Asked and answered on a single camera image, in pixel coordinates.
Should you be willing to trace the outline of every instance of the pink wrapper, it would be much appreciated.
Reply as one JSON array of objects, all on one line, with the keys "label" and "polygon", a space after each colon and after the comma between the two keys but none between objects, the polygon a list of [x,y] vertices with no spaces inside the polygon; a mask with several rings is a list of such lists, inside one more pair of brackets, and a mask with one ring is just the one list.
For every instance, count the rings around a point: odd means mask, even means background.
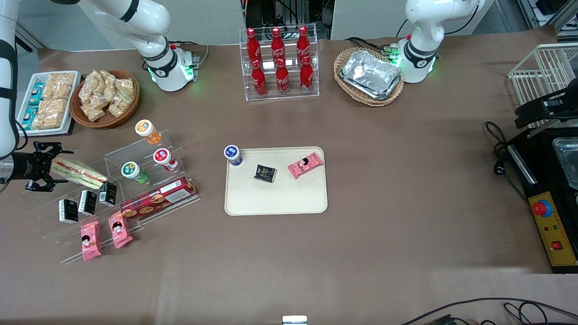
[{"label": "pink wrapper", "polygon": [[309,156],[287,166],[287,168],[289,169],[291,175],[293,175],[293,177],[297,179],[299,175],[307,173],[311,169],[321,165],[323,165],[321,158],[319,158],[319,156],[314,152]]},{"label": "pink wrapper", "polygon": [[114,247],[121,248],[132,240],[131,235],[128,233],[127,220],[120,211],[110,216],[109,225]]},{"label": "pink wrapper", "polygon": [[98,221],[94,221],[80,227],[80,236],[82,239],[82,258],[85,261],[102,255],[101,253],[101,236]]}]

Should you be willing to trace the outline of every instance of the blue snack package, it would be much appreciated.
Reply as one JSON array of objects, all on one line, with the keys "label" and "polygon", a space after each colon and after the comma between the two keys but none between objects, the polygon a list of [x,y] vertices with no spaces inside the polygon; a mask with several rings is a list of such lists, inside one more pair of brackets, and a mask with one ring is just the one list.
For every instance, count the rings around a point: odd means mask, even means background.
[{"label": "blue snack package", "polygon": [[28,104],[32,106],[38,106],[40,104],[40,100],[42,99],[42,91],[44,90],[44,83],[37,82],[32,87],[32,93],[30,94],[30,99],[28,100]]},{"label": "blue snack package", "polygon": [[26,131],[35,130],[32,127],[32,122],[34,121],[34,118],[36,117],[37,113],[38,107],[36,106],[29,106],[26,108],[26,111],[24,112],[24,118],[22,119],[23,129],[25,129]]}]

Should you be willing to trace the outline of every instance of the clear acrylic shelf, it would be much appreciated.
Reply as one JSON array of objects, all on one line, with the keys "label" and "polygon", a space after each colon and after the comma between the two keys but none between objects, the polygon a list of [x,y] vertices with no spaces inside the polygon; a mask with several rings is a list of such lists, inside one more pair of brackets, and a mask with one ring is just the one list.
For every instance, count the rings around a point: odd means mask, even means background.
[{"label": "clear acrylic shelf", "polygon": [[[108,218],[120,210],[121,203],[151,191],[165,183],[176,180],[177,178],[185,176],[187,179],[191,179],[184,169],[183,160],[179,155],[179,150],[182,148],[181,144],[167,130],[162,131],[161,135],[161,141],[156,145],[151,145],[145,139],[142,139],[131,145],[115,150],[105,155],[104,159],[89,165],[91,168],[103,175],[108,175],[108,181],[117,186],[116,205],[109,207],[97,203],[95,215],[85,216],[79,213],[78,223],[66,224],[59,221],[58,202],[61,199],[68,199],[78,203],[80,192],[82,190],[90,190],[93,193],[98,193],[98,190],[89,189],[86,186],[68,182],[56,186],[52,193],[36,193],[30,191],[23,193],[23,195],[27,196],[27,200],[44,202],[37,208],[33,208],[24,213],[33,218],[38,218],[41,221],[43,239],[56,241],[59,261],[61,263],[71,263],[82,258],[80,245],[80,227],[82,225],[96,220],[99,222],[102,253],[110,254],[112,252],[110,250],[110,244],[113,241],[108,224]],[[168,149],[171,152],[171,155],[179,162],[176,171],[169,172],[165,170],[163,166],[154,162],[154,152],[162,147]],[[147,184],[138,184],[134,180],[123,177],[120,173],[120,168],[127,161],[134,161],[139,164],[141,170],[149,173],[150,181]],[[167,214],[197,200],[199,200],[199,197],[196,194],[191,195],[190,197],[167,206],[165,209],[153,213],[148,217],[127,219],[127,225],[130,229],[131,235],[142,230],[145,224],[151,223],[152,221],[166,216]]]},{"label": "clear acrylic shelf", "polygon": [[299,39],[299,27],[302,25],[282,26],[281,37],[285,43],[285,63],[289,71],[289,93],[285,96],[279,95],[277,91],[277,79],[275,76],[275,66],[273,64],[273,54],[271,53],[271,40],[273,39],[273,27],[255,28],[255,37],[261,45],[261,57],[263,59],[262,68],[265,73],[265,83],[267,84],[267,96],[260,98],[257,96],[251,73],[253,67],[247,53],[247,30],[239,31],[239,47],[241,53],[241,69],[243,71],[243,81],[245,87],[245,98],[247,101],[257,101],[261,99],[295,98],[319,96],[319,50],[317,46],[317,28],[315,24],[306,24],[309,29],[307,37],[310,43],[311,67],[313,68],[313,89],[310,94],[301,92],[301,67],[297,65],[297,40]]}]

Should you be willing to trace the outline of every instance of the yellow control panel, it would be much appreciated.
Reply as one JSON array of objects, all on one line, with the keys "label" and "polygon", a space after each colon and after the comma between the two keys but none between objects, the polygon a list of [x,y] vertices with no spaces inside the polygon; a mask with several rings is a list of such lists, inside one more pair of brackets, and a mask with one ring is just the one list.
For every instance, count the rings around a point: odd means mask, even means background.
[{"label": "yellow control panel", "polygon": [[550,192],[531,197],[528,202],[532,208],[532,214],[536,220],[550,264],[559,267],[577,265],[576,256],[560,222]]}]

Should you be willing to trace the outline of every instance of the woven basket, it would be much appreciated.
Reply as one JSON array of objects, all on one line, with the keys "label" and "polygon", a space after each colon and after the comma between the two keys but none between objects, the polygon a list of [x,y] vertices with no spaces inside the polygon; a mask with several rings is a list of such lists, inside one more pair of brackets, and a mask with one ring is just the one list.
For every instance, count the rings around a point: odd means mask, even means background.
[{"label": "woven basket", "polygon": [[88,128],[113,128],[113,127],[117,127],[118,125],[126,122],[135,113],[136,107],[139,105],[139,96],[140,96],[139,83],[128,72],[124,72],[121,70],[108,70],[108,72],[111,75],[115,76],[117,79],[131,79],[132,80],[132,84],[134,85],[134,88],[135,88],[135,98],[133,99],[131,106],[129,106],[127,111],[124,112],[124,114],[122,114],[119,117],[115,117],[114,115],[112,115],[108,111],[108,106],[107,106],[104,108],[106,115],[100,117],[98,120],[96,120],[94,122],[90,122],[88,117],[86,117],[86,115],[84,114],[84,112],[80,108],[82,106],[82,102],[80,102],[80,98],[78,97],[78,93],[80,92],[80,89],[84,85],[84,80],[82,80],[82,82],[80,82],[78,87],[76,87],[76,89],[74,90],[74,93],[72,94],[72,98],[71,98],[71,104],[70,104],[71,116],[74,119],[74,121],[76,121],[78,124],[83,125],[83,126],[88,127]]},{"label": "woven basket", "polygon": [[393,91],[391,92],[389,97],[387,97],[387,99],[385,101],[378,101],[378,100],[370,97],[368,94],[365,94],[363,91],[361,91],[361,90],[353,87],[352,85],[346,83],[345,81],[343,81],[343,79],[341,79],[339,77],[339,71],[341,70],[341,68],[343,68],[345,63],[347,63],[347,61],[349,60],[351,55],[355,51],[360,51],[360,50],[367,50],[371,54],[376,56],[377,58],[384,60],[384,61],[386,60],[386,58],[383,55],[379,54],[378,52],[375,52],[374,50],[364,49],[362,47],[352,47],[350,49],[347,49],[347,50],[341,52],[341,54],[337,56],[337,59],[335,59],[335,62],[333,63],[333,72],[334,72],[334,77],[335,77],[335,80],[337,81],[337,84],[339,84],[339,86],[349,96],[351,96],[354,100],[356,100],[360,103],[366,104],[368,106],[380,107],[380,106],[385,106],[385,105],[391,103],[399,95],[399,93],[401,93],[401,90],[403,89],[403,77],[399,81],[399,83],[395,86],[395,88],[393,89]]}]

